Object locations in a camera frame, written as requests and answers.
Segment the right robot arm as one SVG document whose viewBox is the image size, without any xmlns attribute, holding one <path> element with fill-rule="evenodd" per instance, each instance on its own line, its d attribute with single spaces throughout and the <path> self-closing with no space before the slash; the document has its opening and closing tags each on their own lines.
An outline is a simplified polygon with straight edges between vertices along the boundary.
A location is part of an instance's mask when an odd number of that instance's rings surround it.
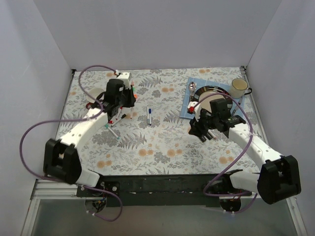
<svg viewBox="0 0 315 236">
<path fill-rule="evenodd" d="M 191 101 L 188 113 L 194 117 L 189 122 L 189 134 L 205 142 L 212 137 L 210 130 L 223 133 L 252 159 L 259 173 L 243 170 L 225 172 L 210 181 L 204 193 L 232 196 L 254 192 L 270 205 L 300 194 L 301 182 L 296 158 L 280 154 L 254 135 L 249 123 L 239 115 L 231 114 L 228 102 L 224 98 L 213 100 L 210 102 L 211 111 L 207 111 L 198 102 Z"/>
</svg>

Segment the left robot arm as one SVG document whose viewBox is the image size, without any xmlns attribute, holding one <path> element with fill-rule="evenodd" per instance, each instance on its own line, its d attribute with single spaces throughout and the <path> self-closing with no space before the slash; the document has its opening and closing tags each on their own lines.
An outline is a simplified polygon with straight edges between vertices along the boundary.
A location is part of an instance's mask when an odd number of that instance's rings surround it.
<svg viewBox="0 0 315 236">
<path fill-rule="evenodd" d="M 84 116 L 87 121 L 76 124 L 58 140 L 47 141 L 43 165 L 46 175 L 68 184 L 86 185 L 95 197 L 104 193 L 105 185 L 99 181 L 100 174 L 82 166 L 79 152 L 101 127 L 118 114 L 120 108 L 134 107 L 136 98 L 129 77 L 130 73 L 123 72 L 110 79 L 106 91 L 97 96 L 101 105 L 94 103 Z"/>
</svg>

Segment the black orange highlighter body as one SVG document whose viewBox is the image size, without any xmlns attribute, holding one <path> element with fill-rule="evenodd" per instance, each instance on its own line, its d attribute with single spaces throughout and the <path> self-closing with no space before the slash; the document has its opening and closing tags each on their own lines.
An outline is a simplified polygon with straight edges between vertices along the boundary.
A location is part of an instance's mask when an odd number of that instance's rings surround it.
<svg viewBox="0 0 315 236">
<path fill-rule="evenodd" d="M 201 135 L 201 136 L 199 137 L 199 139 L 201 140 L 201 142 L 207 141 L 207 139 L 206 139 L 206 137 L 205 137 L 204 135 Z"/>
</svg>

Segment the blue cap marker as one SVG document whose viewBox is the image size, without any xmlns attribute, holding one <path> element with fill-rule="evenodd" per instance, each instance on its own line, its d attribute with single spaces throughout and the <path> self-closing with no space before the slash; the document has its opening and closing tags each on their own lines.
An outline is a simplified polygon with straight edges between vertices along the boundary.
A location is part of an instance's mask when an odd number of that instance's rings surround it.
<svg viewBox="0 0 315 236">
<path fill-rule="evenodd" d="M 150 115 L 150 123 L 149 123 L 149 125 L 152 125 L 152 119 L 151 119 L 151 108 L 149 108 L 149 115 Z"/>
</svg>

